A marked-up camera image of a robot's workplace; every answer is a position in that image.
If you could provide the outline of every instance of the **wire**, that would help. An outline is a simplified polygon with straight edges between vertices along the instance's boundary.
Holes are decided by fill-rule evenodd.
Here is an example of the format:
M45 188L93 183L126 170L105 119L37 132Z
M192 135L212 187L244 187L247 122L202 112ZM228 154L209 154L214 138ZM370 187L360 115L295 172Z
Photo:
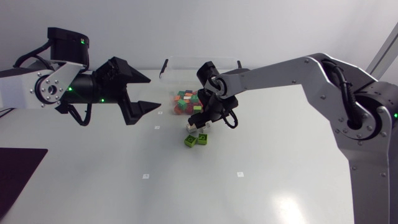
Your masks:
M20 56L17 59L17 61L15 62L15 64L13 65L13 67L14 68L19 68L22 65L22 63L24 63L28 58L36 56L37 54L43 52L44 50L47 50L52 45L52 43L53 43L53 41L49 40L43 46L41 46L41 47L29 52L28 54Z
M337 64L329 60L324 60L322 63L337 74L337 78L340 82L341 97L343 99L344 108L346 110L348 120L351 122L348 124L352 125L351 128L353 129L359 129L362 126L362 121L358 106L356 105L354 93L351 90L352 84L347 82L343 74L343 69L337 66Z
M238 118L236 117L234 111L231 109L231 110L228 111L228 114L231 115L231 117L234 119L234 125L230 124L230 123L228 122L228 120L226 119L225 114L221 112L221 117L223 118L225 124L226 124L228 127L232 128L232 129L238 127Z
M90 59L88 58L88 52L87 52L87 66L84 69L80 70L79 73L87 71L89 66L90 66Z
M44 66L46 67L46 69L54 71L54 68L48 62L46 62L42 57L40 57L38 55L35 55L35 56L32 56L32 57L33 58L37 58L39 61L41 61L44 64Z
M81 116L79 115L79 112L77 112L76 108L73 105L68 105L68 112L72 115L72 117L77 121L82 126L87 126L90 123L91 119L91 103L87 104L87 110L86 110L86 117L85 120L81 120Z
M7 115L8 113L10 113L10 112L13 111L14 109L15 109L15 108L8 108L8 109L5 109L5 110L0 111L0 113L1 113L1 112L3 112L3 111L8 110L8 111L5 112L4 114L0 115L0 118L4 117L5 115Z

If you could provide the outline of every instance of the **white table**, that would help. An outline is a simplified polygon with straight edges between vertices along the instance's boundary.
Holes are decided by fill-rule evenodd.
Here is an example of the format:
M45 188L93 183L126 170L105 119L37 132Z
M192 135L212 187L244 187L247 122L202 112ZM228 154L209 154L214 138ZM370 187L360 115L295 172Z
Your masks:
M353 223L348 161L301 86L239 94L238 128L213 123L189 148L188 116L158 70L141 72L152 82L129 85L131 100L162 106L136 125L118 105L93 105L87 127L55 110L0 119L0 147L49 150L3 224Z

